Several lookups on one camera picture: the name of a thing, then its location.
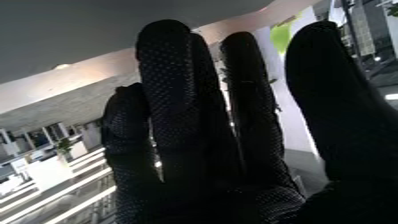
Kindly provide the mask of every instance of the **wall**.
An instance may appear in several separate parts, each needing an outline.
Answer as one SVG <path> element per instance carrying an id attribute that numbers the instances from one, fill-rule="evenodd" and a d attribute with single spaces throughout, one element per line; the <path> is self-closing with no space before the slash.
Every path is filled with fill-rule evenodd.
<path id="1" fill-rule="evenodd" d="M 310 7 L 299 16 L 299 20 L 292 24 L 292 35 L 298 33 L 301 28 L 317 21 L 314 7 Z M 275 93 L 278 97 L 280 107 L 283 112 L 280 113 L 280 121 L 285 132 L 285 147 L 292 150 L 306 151 L 315 153 L 315 144 L 308 131 L 306 121 L 303 117 L 301 108 L 298 106 L 285 78 L 285 57 L 280 55 L 275 43 L 271 40 L 271 27 L 257 30 L 255 36 L 260 43 L 267 71 L 271 79 L 278 79 L 273 84 Z"/>

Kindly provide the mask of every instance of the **ceiling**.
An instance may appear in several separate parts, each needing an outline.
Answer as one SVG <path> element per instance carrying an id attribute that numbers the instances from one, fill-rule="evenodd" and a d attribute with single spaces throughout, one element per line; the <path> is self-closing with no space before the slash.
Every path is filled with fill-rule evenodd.
<path id="1" fill-rule="evenodd" d="M 134 46 L 138 32 L 173 18 L 193 27 L 273 0 L 3 0 L 0 83 Z"/>
<path id="2" fill-rule="evenodd" d="M 129 1 L 118 0 L 116 2 L 125 2 L 127 6 L 131 5 Z M 259 10 L 257 12 L 246 14 L 244 16 L 235 17 L 225 21 L 219 21 L 202 27 L 198 25 L 200 23 L 191 22 L 189 24 L 191 25 L 195 24 L 193 26 L 200 27 L 196 31 L 203 34 L 207 41 L 212 44 L 212 50 L 218 49 L 218 43 L 227 38 L 227 35 L 232 34 L 232 32 L 243 30 L 255 31 L 266 26 L 275 25 L 276 23 L 285 21 L 290 18 L 290 16 L 310 5 L 315 4 L 315 2 L 319 2 L 319 0 L 303 0 L 303 1 L 278 0 L 267 6 L 267 10 Z M 120 18 L 118 11 L 122 12 L 122 17 L 134 18 L 134 16 L 129 15 L 125 9 L 118 9 L 118 7 L 122 7 L 120 5 L 118 7 L 115 6 L 107 8 L 106 7 L 106 5 L 109 4 L 107 1 L 100 1 L 100 3 L 102 3 L 100 5 L 93 4 L 93 7 L 97 6 L 95 8 L 99 10 L 102 9 L 100 11 L 106 14 L 113 14 L 115 15 L 113 18 Z M 3 4 L 4 3 L 0 2 L 0 18 L 4 17 Z M 90 8 L 90 5 L 91 2 L 86 1 L 86 3 L 83 3 L 83 7 Z M 79 18 L 90 18 L 93 16 L 93 14 L 88 16 L 84 15 L 84 13 L 77 14 L 72 13 L 72 15 L 77 16 Z M 196 18 L 196 15 L 198 14 L 193 13 L 191 15 L 193 17 L 189 18 L 186 17 L 186 22 L 209 21 L 211 19 L 209 17 L 195 20 L 193 18 Z M 65 17 L 61 18 L 60 15 L 52 16 L 60 20 L 65 20 Z M 154 20 L 157 20 L 159 18 L 163 18 L 163 15 L 157 14 L 150 17 L 154 18 Z M 83 25 L 79 22 L 74 24 L 67 24 L 67 30 L 72 33 L 65 32 L 60 26 L 54 27 L 49 25 L 47 26 L 49 32 L 45 32 L 49 34 L 49 37 L 44 34 L 44 37 L 47 37 L 45 39 L 40 40 L 38 36 L 42 35 L 40 33 L 33 32 L 36 41 L 33 43 L 29 42 L 26 43 L 26 48 L 29 48 L 31 51 L 24 52 L 22 46 L 15 48 L 19 51 L 22 51 L 20 52 L 22 54 L 20 57 L 19 54 L 12 56 L 20 58 L 20 62 L 24 61 L 24 65 L 19 66 L 19 64 L 15 64 L 15 67 L 13 66 L 4 67 L 3 64 L 6 64 L 6 62 L 0 60 L 0 74 L 8 74 L 4 72 L 8 69 L 15 71 L 13 74 L 20 74 L 20 76 L 15 75 L 13 77 L 3 77 L 0 80 L 6 80 L 8 78 L 10 80 L 13 80 L 28 76 L 26 78 L 15 80 L 13 82 L 0 84 L 0 102 L 3 102 L 0 127 L 8 128 L 8 130 L 12 131 L 19 131 L 22 127 L 28 128 L 29 130 L 35 130 L 36 128 L 61 121 L 67 123 L 67 125 L 72 125 L 97 119 L 102 116 L 104 106 L 115 92 L 115 87 L 129 85 L 134 83 L 134 81 L 139 80 L 134 48 L 127 48 L 127 46 L 131 47 L 132 43 L 136 42 L 136 35 L 141 29 L 138 27 L 145 25 L 145 22 L 139 21 L 136 23 L 131 20 L 129 21 L 123 20 L 123 24 L 115 24 L 115 22 L 99 23 L 95 22 L 95 20 L 104 21 L 104 17 L 91 18 L 86 21 L 91 21 L 91 24 L 97 24 L 100 27 L 107 27 L 107 29 L 115 31 L 107 32 L 106 36 L 99 35 L 99 32 L 100 31 L 106 32 L 107 29 L 102 30 L 100 28 L 97 28 L 99 29 L 97 32 L 95 31 L 79 32 L 79 29 L 84 30 L 84 27 L 91 27 L 90 25 Z M 54 21 L 40 21 L 36 22 L 36 26 L 45 27 L 42 23 L 56 25 Z M 29 40 L 29 37 L 22 35 L 19 36 L 17 40 L 13 40 L 13 38 L 10 37 L 10 42 L 19 43 L 19 40 L 22 39 Z M 0 47 L 3 48 L 6 47 L 4 41 L 0 41 Z M 0 57 L 6 58 L 10 57 L 10 55 L 6 55 L 3 51 L 0 51 Z M 65 63 L 74 64 L 67 69 L 52 70 L 40 74 L 31 73 L 29 69 L 33 67 L 40 68 L 44 65 L 47 65 L 45 66 L 47 69 L 54 69 L 56 65 Z"/>

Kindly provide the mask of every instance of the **textured glove fabric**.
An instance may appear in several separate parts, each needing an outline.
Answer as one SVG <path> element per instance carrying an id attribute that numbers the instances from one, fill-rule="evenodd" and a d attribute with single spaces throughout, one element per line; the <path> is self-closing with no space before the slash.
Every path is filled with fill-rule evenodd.
<path id="1" fill-rule="evenodd" d="M 365 79 L 337 24 L 298 33 L 287 78 L 315 138 L 331 184 L 298 223 L 398 223 L 398 117 Z"/>
<path id="2" fill-rule="evenodd" d="M 358 71 L 335 24 L 305 28 L 287 55 L 289 86 L 333 181 L 306 204 L 283 161 L 276 97 L 250 33 L 228 37 L 223 53 L 235 130 L 203 37 L 179 21 L 147 26 L 143 85 L 118 88 L 102 127 L 118 223 L 398 223 L 397 113 Z"/>
<path id="3" fill-rule="evenodd" d="M 244 150 L 248 178 L 255 184 L 296 188 L 285 165 L 278 104 L 269 84 L 264 56 L 251 33 L 223 42 L 237 133 Z"/>
<path id="4" fill-rule="evenodd" d="M 150 223 L 161 191 L 150 144 L 150 109 L 141 84 L 120 87 L 104 113 L 102 142 L 118 185 L 118 223 Z"/>

